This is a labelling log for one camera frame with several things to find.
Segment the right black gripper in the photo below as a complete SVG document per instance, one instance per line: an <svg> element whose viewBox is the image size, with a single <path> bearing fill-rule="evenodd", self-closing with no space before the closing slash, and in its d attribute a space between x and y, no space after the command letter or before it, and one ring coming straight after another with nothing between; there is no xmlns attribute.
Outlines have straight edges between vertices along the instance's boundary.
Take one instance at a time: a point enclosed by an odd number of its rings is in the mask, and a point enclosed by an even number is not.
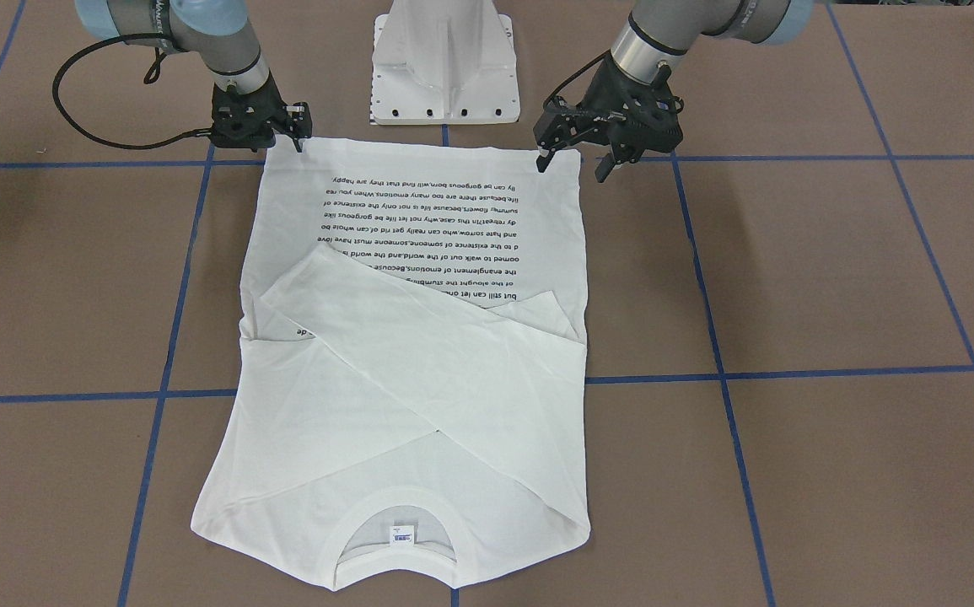
<svg viewBox="0 0 974 607"><path fill-rule="evenodd" d="M255 92L242 94L234 86L214 86L210 142L217 148L271 148L276 134L291 138L295 151L303 152L303 139L312 137L312 115L305 101L287 106L273 80Z"/></svg>

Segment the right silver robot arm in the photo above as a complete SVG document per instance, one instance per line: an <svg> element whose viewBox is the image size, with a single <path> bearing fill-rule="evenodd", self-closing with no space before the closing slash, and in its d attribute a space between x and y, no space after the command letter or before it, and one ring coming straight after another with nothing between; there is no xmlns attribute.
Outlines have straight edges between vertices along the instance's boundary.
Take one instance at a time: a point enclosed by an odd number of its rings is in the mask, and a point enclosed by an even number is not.
<svg viewBox="0 0 974 607"><path fill-rule="evenodd" d="M287 104L272 76L243 1L78 1L75 8L97 43L78 51L52 81L52 100L60 115L90 141L133 150L133 143L106 141L78 125L63 107L59 86L67 70L91 51L126 43L151 46L154 62L144 77L159 79L168 56L196 51L213 75L212 126L181 133L167 141L144 143L155 149L191 137L208 138L217 148L256 151L288 136L295 149L312 135L312 118L304 101Z"/></svg>

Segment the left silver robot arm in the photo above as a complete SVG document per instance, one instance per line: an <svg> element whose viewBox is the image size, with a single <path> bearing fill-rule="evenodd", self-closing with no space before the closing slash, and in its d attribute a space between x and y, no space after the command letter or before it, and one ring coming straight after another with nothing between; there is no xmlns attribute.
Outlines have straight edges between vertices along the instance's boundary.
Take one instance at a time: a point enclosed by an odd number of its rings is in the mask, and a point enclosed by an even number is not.
<svg viewBox="0 0 974 607"><path fill-rule="evenodd" d="M648 150L671 153L683 141L683 100L669 79L698 37L783 45L803 31L813 1L638 1L609 50L557 85L533 127L536 168L582 142L605 146L595 170L603 183L616 166Z"/></svg>

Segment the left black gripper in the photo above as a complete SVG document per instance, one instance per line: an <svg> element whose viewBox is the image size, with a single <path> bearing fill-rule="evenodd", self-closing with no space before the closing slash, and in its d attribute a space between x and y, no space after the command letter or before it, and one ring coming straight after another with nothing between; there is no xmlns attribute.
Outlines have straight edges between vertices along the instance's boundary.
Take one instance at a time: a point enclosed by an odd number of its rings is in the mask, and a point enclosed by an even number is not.
<svg viewBox="0 0 974 607"><path fill-rule="evenodd" d="M595 169L597 181L606 181L619 163L637 161L645 151L671 153L683 139L678 115L684 109L669 88L671 74L663 62L644 83L629 78L614 59L602 59L576 106L562 96L548 97L534 126L538 172L545 172L557 151L584 141L610 147Z"/></svg>

